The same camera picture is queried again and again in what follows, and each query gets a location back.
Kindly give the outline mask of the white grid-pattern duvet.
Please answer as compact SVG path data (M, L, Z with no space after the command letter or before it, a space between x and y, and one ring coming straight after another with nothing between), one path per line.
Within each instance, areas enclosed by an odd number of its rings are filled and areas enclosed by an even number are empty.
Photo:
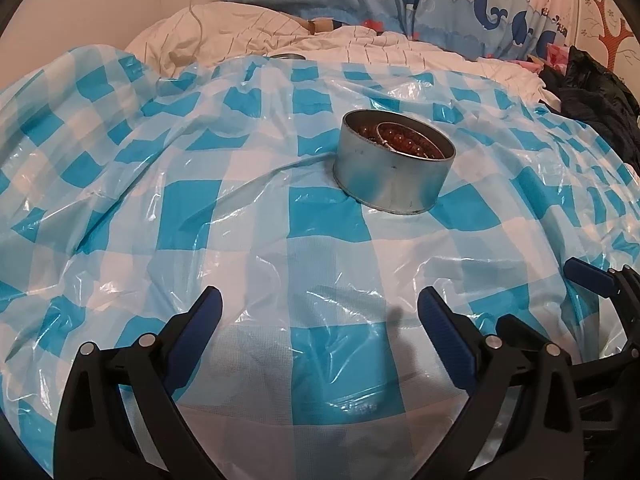
M193 63L214 67L228 58L285 52L318 62L400 66L413 74L454 70L498 82L524 101L560 108L560 100L537 74L513 62L468 61L398 32L377 34L360 25L326 32L314 29L328 23L324 18L308 22L261 6L215 1L184 8L156 22L140 32L126 51L167 77L178 76Z

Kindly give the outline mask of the round silver metal tin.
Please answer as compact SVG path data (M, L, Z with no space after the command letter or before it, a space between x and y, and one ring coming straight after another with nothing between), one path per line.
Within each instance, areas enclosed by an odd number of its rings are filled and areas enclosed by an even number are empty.
M380 122L398 122L426 139L425 158L391 151L375 133ZM420 214L438 199L457 152L438 129L382 110L353 110L343 117L333 174L348 195L390 214Z

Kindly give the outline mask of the silver tin lid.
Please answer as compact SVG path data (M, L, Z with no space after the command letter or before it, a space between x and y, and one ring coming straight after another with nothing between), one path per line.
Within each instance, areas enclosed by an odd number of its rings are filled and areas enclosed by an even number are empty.
M282 61L306 61L306 56L303 56L298 53L279 53L269 55L268 58L272 60L282 60Z

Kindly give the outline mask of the blue white checkered plastic sheet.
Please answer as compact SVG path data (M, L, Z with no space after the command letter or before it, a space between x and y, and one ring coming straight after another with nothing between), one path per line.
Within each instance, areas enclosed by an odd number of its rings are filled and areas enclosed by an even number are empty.
M367 108L454 144L431 210L337 186L343 116ZM91 46L1 93L1 407L45 470L79 346L128 346L212 285L224 313L176 401L228 478L408 479L464 403L420 290L607 356L620 324L566 286L570 257L638 264L638 177L487 78L247 56L166 79Z

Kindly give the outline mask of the black clothing pile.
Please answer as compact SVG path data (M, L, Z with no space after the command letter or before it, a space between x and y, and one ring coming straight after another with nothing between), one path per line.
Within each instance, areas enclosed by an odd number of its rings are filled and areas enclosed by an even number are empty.
M570 47L564 75L546 66L539 76L560 99L561 115L596 130L639 173L639 103L620 78L575 47Z

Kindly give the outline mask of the silver bangle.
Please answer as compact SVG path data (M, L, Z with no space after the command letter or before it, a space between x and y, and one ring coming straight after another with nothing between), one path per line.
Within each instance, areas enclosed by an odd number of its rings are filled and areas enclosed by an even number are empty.
M413 128L398 122L380 122L375 127L380 143L393 152L425 158L426 139Z

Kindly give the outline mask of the pink cloth item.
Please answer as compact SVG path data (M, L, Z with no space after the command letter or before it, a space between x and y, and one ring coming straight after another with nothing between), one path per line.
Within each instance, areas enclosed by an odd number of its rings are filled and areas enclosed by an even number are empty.
M565 75L569 57L569 47L548 44L546 56L544 58L529 55L527 60L515 61L515 64L518 64L519 66L537 75L539 75L545 67L550 67L552 68L552 70L556 70L562 75Z

